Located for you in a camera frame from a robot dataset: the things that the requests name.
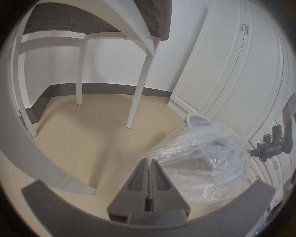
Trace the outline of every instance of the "dark brown baseboard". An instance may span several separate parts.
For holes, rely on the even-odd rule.
[[[135,94],[136,86],[107,84],[107,83],[83,83],[82,94],[118,94],[118,95],[133,95]],[[144,88],[142,95],[166,97],[169,98],[172,92],[162,91],[151,88]],[[42,95],[36,100],[32,108],[26,109],[31,123],[39,122],[45,107],[52,97],[76,95],[76,83],[56,84],[49,86]]]

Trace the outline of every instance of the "transparent garbage bag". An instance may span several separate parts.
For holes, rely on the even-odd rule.
[[[189,122],[172,131],[147,156],[159,162],[181,195],[195,204],[237,197],[246,182],[249,148],[229,127]]]

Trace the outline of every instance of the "white wall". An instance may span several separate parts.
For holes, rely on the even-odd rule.
[[[145,87],[173,91],[207,15],[211,0],[173,0],[170,35],[160,42]],[[37,32],[29,40],[45,36],[74,36],[73,32]],[[25,82],[30,104],[50,84],[76,82],[79,49],[55,47],[25,54]],[[145,53],[132,41],[90,40],[85,57],[83,82],[137,84]]]

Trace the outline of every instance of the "beige wooden floor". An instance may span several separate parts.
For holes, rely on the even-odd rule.
[[[130,95],[54,97],[34,127],[36,145],[59,167],[97,188],[94,196],[53,189],[79,209],[109,219],[107,207],[138,162],[183,120],[166,104],[168,98],[142,96],[131,129],[126,128]],[[0,180],[14,207],[37,234],[49,236],[26,205],[21,188],[33,179],[0,153]],[[189,219],[210,213],[219,205],[191,205]]]

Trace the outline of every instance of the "robotic arm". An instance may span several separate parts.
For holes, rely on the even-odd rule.
[[[263,144],[258,143],[257,148],[250,151],[251,156],[259,157],[263,162],[282,152],[290,154],[293,148],[292,118],[296,121],[296,94],[294,93],[282,110],[284,121],[284,136],[281,136],[281,125],[272,127],[272,135],[263,136]]]

